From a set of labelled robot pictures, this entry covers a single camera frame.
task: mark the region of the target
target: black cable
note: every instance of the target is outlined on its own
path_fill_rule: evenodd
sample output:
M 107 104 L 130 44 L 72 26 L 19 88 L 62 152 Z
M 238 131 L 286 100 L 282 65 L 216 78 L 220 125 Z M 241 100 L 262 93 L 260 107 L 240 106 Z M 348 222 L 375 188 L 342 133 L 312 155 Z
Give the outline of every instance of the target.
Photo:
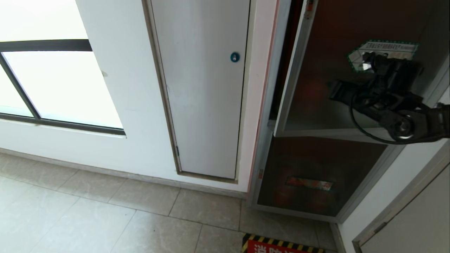
M 391 141 L 391 140 L 385 140 L 385 139 L 378 138 L 378 137 L 376 137 L 376 136 L 374 136 L 374 135 L 368 133 L 366 130 L 364 130 L 364 129 L 356 122 L 355 116 L 354 116 L 354 114 L 353 114 L 353 100 L 355 100 L 356 95 L 357 95 L 358 93 L 359 93 L 359 92 L 356 91 L 356 92 L 353 94 L 353 96 L 351 97 L 351 100 L 350 100 L 350 104 L 349 104 L 349 106 L 348 106 L 349 109 L 350 109 L 350 118 L 351 118 L 351 121 L 353 122 L 353 124 L 355 125 L 355 127 L 358 128 L 363 134 L 367 135 L 368 137 L 370 137 L 370 138 L 372 138 L 372 139 L 374 139 L 374 140 L 377 140 L 377 141 L 379 141 L 379 142 L 383 142 L 383 143 L 386 143 L 386 144 L 393 144 L 393 145 L 406 145 L 406 144 L 413 144 L 413 143 L 419 143 L 419 142 L 434 142 L 434 141 L 437 140 L 436 137 L 428 137 L 428 138 L 423 138 L 423 139 L 419 139 L 419 140 Z

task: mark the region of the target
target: red sign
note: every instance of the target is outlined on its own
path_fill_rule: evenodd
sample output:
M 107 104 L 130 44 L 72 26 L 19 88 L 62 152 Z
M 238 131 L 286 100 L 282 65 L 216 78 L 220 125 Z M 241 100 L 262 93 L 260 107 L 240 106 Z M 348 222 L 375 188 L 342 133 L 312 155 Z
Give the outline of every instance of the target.
M 248 240 L 247 245 L 247 253 L 308 253 L 303 250 L 286 248 L 253 240 Z

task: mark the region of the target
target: access panel door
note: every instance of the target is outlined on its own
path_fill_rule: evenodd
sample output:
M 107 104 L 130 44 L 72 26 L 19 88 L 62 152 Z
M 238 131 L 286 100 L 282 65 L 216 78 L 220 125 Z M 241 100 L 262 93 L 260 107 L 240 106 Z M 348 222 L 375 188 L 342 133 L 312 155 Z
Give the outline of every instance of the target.
M 250 2 L 151 4 L 181 170 L 234 178 Z

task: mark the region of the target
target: tiled floor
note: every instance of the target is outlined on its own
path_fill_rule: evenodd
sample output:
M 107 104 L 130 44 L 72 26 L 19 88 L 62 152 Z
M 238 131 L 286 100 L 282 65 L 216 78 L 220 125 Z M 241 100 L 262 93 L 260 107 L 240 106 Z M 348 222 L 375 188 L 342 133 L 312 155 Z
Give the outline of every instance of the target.
M 0 253 L 239 253 L 243 232 L 336 250 L 326 222 L 0 154 Z

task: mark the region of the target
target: glass panel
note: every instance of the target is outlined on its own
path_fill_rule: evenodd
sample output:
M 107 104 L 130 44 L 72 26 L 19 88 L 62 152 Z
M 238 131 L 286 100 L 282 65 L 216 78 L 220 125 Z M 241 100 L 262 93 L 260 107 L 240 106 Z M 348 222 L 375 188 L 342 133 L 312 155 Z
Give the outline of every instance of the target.
M 2 67 L 0 67 L 0 113 L 33 117 Z
M 272 138 L 258 204 L 335 217 L 387 145 Z
M 122 128 L 93 52 L 5 52 L 42 118 Z
M 366 40 L 423 42 L 418 48 L 418 55 L 423 51 L 429 58 L 431 55 L 445 58 L 448 53 L 448 24 L 439 28 L 445 35 L 440 44 L 442 50 L 425 50 L 425 47 L 437 46 L 434 42 L 439 36 L 437 26 L 433 27 L 436 30 L 434 41 L 426 40 L 424 36 L 427 23 L 433 17 L 435 3 L 436 0 L 432 0 L 423 5 L 422 1 L 412 0 L 406 5 L 404 1 L 381 0 L 373 6 L 371 2 L 360 0 L 345 1 L 345 4 L 319 1 L 286 130 L 355 128 L 348 107 L 328 100 L 327 82 L 341 79 L 361 83 L 372 78 L 370 73 L 354 72 L 346 58 Z M 365 10 L 364 15 L 355 16 L 358 10 Z M 425 68 L 430 73 L 435 70 Z M 364 115 L 355 112 L 355 117 L 362 127 L 378 127 Z
M 87 39 L 75 0 L 2 0 L 0 24 L 0 41 Z

